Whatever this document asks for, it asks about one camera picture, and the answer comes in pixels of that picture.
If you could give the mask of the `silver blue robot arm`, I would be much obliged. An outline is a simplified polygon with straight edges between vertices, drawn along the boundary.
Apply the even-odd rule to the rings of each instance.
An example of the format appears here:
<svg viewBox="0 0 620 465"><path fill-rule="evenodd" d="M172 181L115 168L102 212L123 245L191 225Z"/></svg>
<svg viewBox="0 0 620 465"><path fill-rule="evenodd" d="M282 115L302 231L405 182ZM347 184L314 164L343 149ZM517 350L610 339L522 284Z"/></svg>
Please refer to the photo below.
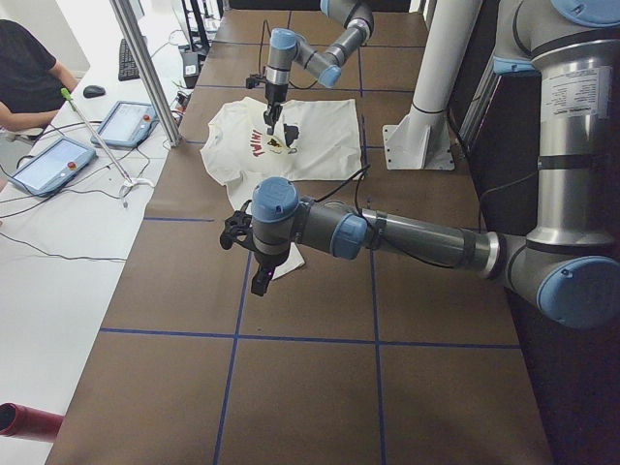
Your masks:
<svg viewBox="0 0 620 465"><path fill-rule="evenodd" d="M387 250L446 269L471 269L571 328L592 328L619 311L619 264L598 217L598 172L609 131L619 56L615 1L504 1L495 73L542 76L537 225L524 236L472 232L299 196L285 178L259 184L241 210L242 244L259 264L263 295L294 242L351 260Z"/></svg>
<svg viewBox="0 0 620 465"><path fill-rule="evenodd" d="M331 88L340 78L347 60L372 36L374 17L369 6L362 1L323 1L321 11L345 28L324 52L316 50L291 29L275 28L272 31L264 72L267 108L263 120L269 135L274 134L286 101L294 63L320 85Z"/></svg>

